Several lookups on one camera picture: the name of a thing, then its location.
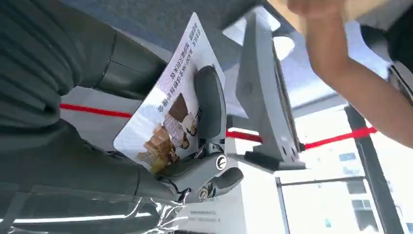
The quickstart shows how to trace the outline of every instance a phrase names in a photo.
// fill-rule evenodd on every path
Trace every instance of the metal pole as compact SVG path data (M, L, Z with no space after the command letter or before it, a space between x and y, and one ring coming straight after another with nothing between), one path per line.
M366 127L364 117L354 107L348 106L344 110L353 131ZM355 142L384 233L404 233L371 137L355 139Z
M285 234L290 234L290 224L288 223L287 210L285 209L284 195L282 194L282 185L279 177L275 178L275 183L277 185L278 199L280 201L281 216L284 221L284 231Z
M318 179L318 180L285 183L285 184L277 183L277 186L285 187L285 186L294 186L294 185L321 184L321 183L331 183L331 182L363 181L364 179L365 179L364 176L353 176L353 177L342 177L342 178L334 178L334 179Z

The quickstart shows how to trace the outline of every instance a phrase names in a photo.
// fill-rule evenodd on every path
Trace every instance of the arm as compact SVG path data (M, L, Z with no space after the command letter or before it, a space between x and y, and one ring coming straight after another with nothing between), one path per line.
M139 184L152 178L146 169L85 143L60 119L60 95L92 80L93 62L106 64L93 53L99 48L85 39L95 31L74 27L73 21L94 24L95 30L104 25L59 1L4 0L0 13L1 182L28 191L41 185L120 196L141 193ZM143 176L148 182L141 181Z
M348 55L343 0L290 0L306 18L314 72L388 137L413 148L413 107L395 88Z

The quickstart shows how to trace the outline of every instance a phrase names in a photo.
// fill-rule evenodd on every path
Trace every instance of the flyer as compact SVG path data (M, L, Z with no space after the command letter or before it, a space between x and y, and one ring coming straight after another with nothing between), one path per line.
M194 76L208 65L215 67L224 87L224 73L193 13L169 64L113 141L114 147L154 174L196 153L202 110Z

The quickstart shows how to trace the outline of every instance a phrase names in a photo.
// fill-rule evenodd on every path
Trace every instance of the person's arm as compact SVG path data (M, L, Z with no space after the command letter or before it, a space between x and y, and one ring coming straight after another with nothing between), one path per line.
M348 55L341 17L343 0L290 0L305 17L314 72L348 100L373 126L413 148L413 107L395 88Z

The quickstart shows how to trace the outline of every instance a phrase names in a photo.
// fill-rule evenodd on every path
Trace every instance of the plastic wrap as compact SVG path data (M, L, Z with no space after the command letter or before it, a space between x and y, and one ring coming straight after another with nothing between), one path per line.
M0 192L0 229L9 234L165 234L188 219L177 217L183 204L156 198Z

